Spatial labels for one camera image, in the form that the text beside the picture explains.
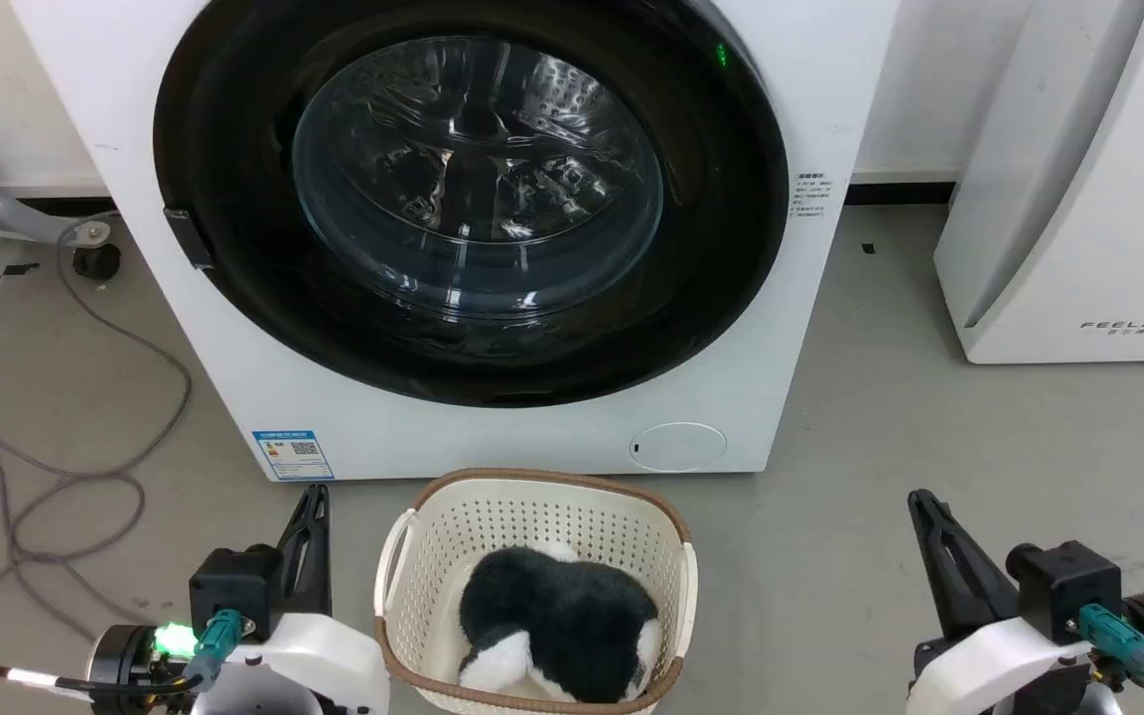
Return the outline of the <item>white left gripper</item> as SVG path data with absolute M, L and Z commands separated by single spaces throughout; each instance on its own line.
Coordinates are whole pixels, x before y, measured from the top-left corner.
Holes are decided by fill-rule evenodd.
M 283 615 L 271 637 L 235 648 L 194 714 L 387 714 L 391 680 L 378 642 L 333 620 L 331 500 L 300 494 L 278 540 Z

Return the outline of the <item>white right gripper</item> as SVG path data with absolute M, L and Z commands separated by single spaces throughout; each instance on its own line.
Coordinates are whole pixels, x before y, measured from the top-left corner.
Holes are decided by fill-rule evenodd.
M 1085 660 L 1089 643 L 1058 645 L 1014 619 L 1018 593 L 1012 581 L 947 503 L 917 488 L 907 505 L 942 637 L 962 639 L 925 665 L 909 689 L 909 714 L 980 714 L 1058 668 L 1062 659 Z

